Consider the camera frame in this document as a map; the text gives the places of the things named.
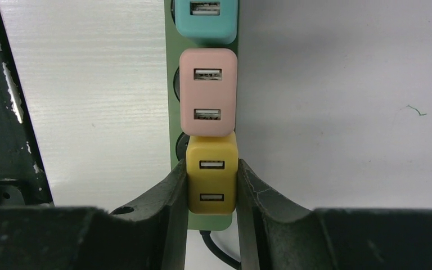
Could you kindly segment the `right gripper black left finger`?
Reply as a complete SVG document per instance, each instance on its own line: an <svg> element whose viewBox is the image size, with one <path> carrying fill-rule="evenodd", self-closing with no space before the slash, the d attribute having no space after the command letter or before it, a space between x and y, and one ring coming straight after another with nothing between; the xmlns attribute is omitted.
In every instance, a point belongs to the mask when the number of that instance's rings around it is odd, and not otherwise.
<svg viewBox="0 0 432 270"><path fill-rule="evenodd" d="M95 207L0 207L0 269L184 269L186 164L108 212Z"/></svg>

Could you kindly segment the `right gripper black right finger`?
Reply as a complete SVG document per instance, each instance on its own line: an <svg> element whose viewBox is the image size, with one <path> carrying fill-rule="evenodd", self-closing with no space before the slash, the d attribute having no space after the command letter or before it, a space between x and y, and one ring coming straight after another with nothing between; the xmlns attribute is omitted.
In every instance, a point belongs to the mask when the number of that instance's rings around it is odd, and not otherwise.
<svg viewBox="0 0 432 270"><path fill-rule="evenodd" d="M243 269L432 269L432 209L307 209L240 160Z"/></svg>

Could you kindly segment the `dark green power strip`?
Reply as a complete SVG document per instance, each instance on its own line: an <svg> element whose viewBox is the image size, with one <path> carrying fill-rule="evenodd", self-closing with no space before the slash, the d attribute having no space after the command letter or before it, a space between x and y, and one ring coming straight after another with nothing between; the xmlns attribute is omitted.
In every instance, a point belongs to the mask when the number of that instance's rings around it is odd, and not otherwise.
<svg viewBox="0 0 432 270"><path fill-rule="evenodd" d="M183 37L176 30L173 13L173 1L164 2L165 41L166 41L166 70L168 81L168 108L170 131L170 162L176 166L180 161L186 164L186 150L190 140L181 128L180 100L179 100L179 59L183 51L190 48L227 48L237 56L238 42L236 39L227 45L197 44ZM197 231L222 231L227 229L233 218L229 215L201 215L188 211L188 229Z"/></svg>

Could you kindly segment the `yellow plug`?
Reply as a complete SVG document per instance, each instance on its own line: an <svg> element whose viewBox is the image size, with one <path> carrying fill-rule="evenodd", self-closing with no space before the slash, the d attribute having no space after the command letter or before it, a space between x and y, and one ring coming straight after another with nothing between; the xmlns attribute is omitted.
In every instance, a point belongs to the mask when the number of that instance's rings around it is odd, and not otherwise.
<svg viewBox="0 0 432 270"><path fill-rule="evenodd" d="M191 136L186 150L188 208L194 214L229 215L236 208L239 151L235 132Z"/></svg>

